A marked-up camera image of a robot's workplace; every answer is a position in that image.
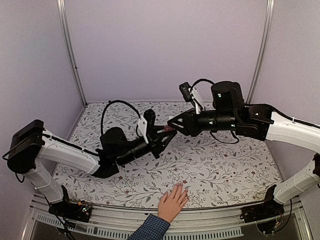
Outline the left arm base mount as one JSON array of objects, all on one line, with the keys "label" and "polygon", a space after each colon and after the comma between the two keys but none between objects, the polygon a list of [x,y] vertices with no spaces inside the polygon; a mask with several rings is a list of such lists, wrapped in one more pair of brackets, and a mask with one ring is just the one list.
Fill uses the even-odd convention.
[{"label": "left arm base mount", "polygon": [[64,219],[76,220],[88,223],[92,214],[92,205],[80,200],[77,203],[70,202],[67,189],[62,185],[62,201],[49,204],[49,213]]}]

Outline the pink nail polish bottle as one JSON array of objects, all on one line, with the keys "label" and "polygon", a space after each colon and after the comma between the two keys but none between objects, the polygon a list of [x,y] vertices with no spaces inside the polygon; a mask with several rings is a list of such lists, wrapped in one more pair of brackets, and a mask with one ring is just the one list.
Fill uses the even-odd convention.
[{"label": "pink nail polish bottle", "polygon": [[164,131],[164,132],[170,132],[170,131],[175,131],[175,129],[172,128],[172,127],[170,127],[170,126],[168,126],[168,125],[165,125],[165,126],[163,127],[163,131]]}]

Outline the person's bare hand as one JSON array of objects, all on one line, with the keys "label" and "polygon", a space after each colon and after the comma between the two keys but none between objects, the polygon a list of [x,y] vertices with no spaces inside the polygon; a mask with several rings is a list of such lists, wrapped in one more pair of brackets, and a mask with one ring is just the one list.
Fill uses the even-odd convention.
[{"label": "person's bare hand", "polygon": [[166,192],[162,196],[158,204],[157,216],[171,223],[181,212],[188,200],[188,190],[183,187],[182,183],[176,184],[170,193]]}]

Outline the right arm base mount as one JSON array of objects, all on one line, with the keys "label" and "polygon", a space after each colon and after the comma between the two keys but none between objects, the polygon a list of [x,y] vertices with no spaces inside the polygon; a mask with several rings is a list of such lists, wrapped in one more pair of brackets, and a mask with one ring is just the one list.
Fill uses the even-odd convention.
[{"label": "right arm base mount", "polygon": [[275,188],[276,185],[274,184],[267,189],[262,203],[241,208],[239,218],[244,220],[245,223],[272,218],[270,221],[257,224],[258,230],[264,235],[274,234],[277,231],[285,213],[284,204],[275,201]]}]

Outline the blue checked sleeve forearm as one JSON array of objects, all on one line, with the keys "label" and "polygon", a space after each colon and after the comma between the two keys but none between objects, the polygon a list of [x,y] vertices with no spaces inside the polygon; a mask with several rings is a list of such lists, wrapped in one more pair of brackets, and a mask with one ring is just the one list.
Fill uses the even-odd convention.
[{"label": "blue checked sleeve forearm", "polygon": [[150,214],[128,240],[162,240],[170,225],[166,220]]}]

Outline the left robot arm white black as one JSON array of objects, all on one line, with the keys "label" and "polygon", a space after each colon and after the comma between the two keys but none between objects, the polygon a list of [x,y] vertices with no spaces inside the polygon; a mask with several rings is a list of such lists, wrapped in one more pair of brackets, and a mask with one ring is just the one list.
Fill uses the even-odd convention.
[{"label": "left robot arm white black", "polygon": [[51,204],[55,204],[63,217],[70,217],[75,210],[68,201],[68,192],[58,185],[40,160],[64,164],[106,179],[117,174],[119,167],[144,155],[152,154],[158,159],[177,134],[171,127],[145,120],[137,129],[140,136],[127,140],[120,127],[112,127],[100,137],[102,148],[91,151],[54,135],[44,128],[43,121],[36,119],[13,135],[10,149],[2,158],[12,172],[26,177]]}]

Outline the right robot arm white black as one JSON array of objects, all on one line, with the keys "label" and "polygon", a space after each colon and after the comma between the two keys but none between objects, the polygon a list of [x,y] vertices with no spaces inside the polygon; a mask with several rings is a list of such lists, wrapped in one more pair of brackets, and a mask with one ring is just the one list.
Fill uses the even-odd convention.
[{"label": "right robot arm white black", "polygon": [[311,150],[313,159],[298,173],[270,187],[258,213],[269,218],[291,198],[320,183],[320,127],[290,117],[269,104],[245,104],[237,82],[221,81],[211,85],[213,109],[206,110],[198,94],[187,83],[179,86],[186,102],[194,105],[167,124],[185,136],[196,137],[203,131],[234,131],[236,135],[260,141],[276,141]]}]

